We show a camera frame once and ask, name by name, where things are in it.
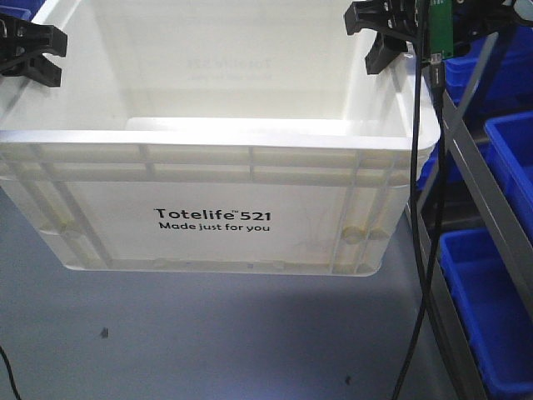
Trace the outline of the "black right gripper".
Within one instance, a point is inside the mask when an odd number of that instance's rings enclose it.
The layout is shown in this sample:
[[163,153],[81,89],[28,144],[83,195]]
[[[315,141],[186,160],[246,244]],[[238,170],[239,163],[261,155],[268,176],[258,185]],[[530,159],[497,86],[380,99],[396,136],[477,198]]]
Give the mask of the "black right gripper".
[[[508,27],[532,26],[531,1],[452,1],[454,55],[468,53],[471,44]],[[365,57],[366,73],[377,75],[400,54],[416,34],[420,16],[425,17],[424,52],[427,56],[429,1],[373,0],[354,1],[344,13],[348,36],[363,29],[377,32]]]

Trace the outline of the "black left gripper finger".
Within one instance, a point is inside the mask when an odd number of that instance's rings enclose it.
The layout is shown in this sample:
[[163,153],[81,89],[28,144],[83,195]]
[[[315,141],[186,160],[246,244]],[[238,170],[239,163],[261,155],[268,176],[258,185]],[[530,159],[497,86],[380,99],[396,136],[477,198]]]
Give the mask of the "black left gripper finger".
[[39,25],[1,14],[1,69],[10,69],[31,58],[67,55],[67,34],[53,25]]
[[1,71],[4,77],[25,77],[49,88],[59,88],[62,81],[62,69],[43,55],[31,57],[14,67]]

